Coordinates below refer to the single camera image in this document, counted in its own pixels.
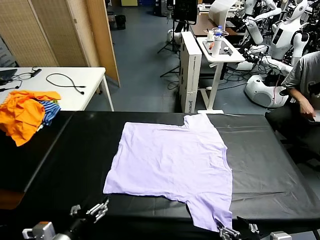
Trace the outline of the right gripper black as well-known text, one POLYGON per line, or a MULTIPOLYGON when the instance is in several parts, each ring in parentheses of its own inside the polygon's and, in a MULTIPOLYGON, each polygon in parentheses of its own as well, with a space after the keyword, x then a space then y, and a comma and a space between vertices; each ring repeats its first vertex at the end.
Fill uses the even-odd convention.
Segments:
POLYGON ((236 217, 238 222, 243 228, 250 230, 249 232, 240 233, 231 228, 225 227, 222 223, 217 223, 219 237, 223 240, 263 240, 269 238, 268 234, 260 233, 257 224, 252 223, 250 220, 236 217))

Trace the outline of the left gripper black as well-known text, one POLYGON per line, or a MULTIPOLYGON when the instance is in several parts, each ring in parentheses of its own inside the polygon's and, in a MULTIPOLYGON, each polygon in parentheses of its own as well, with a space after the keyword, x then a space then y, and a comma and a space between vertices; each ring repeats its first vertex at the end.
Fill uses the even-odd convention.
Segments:
MULTIPOLYGON (((68 237, 81 237, 89 226, 98 222, 108 211, 109 198, 106 197, 101 203, 97 203, 91 209, 86 212, 84 216, 78 216, 71 223, 69 228, 66 230, 68 237)), ((76 216, 81 210, 79 204, 74 205, 70 209, 70 216, 76 216)))

